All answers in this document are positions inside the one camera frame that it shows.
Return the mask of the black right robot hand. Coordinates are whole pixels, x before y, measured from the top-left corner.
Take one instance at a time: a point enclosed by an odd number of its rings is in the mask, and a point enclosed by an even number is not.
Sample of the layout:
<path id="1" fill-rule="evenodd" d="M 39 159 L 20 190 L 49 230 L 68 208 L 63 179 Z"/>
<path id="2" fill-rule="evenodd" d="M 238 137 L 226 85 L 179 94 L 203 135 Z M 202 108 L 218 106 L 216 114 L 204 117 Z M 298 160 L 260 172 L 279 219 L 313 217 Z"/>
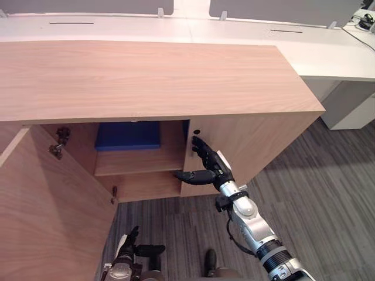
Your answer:
<path id="1" fill-rule="evenodd" d="M 235 182 L 231 169 L 205 141 L 194 136 L 192 138 L 192 145 L 192 150 L 202 160 L 204 170 L 191 172 L 179 170 L 173 174 L 177 179 L 195 186 L 212 184 L 217 191 L 220 190 L 223 184 Z"/>

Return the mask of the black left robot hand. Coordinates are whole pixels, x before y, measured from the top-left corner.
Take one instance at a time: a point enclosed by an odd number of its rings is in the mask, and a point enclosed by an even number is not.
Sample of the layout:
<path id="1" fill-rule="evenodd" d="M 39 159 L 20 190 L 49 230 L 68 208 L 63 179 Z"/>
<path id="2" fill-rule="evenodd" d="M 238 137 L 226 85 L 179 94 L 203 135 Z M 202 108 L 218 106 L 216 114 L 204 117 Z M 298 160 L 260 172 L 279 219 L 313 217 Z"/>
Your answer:
<path id="1" fill-rule="evenodd" d="M 136 245 L 136 240 L 139 234 L 139 226 L 133 227 L 130 234 L 127 235 L 125 242 L 121 245 L 118 250 L 117 257 L 129 256 L 140 256 L 144 258 L 153 258 L 162 254 L 166 246 L 165 245 Z"/>

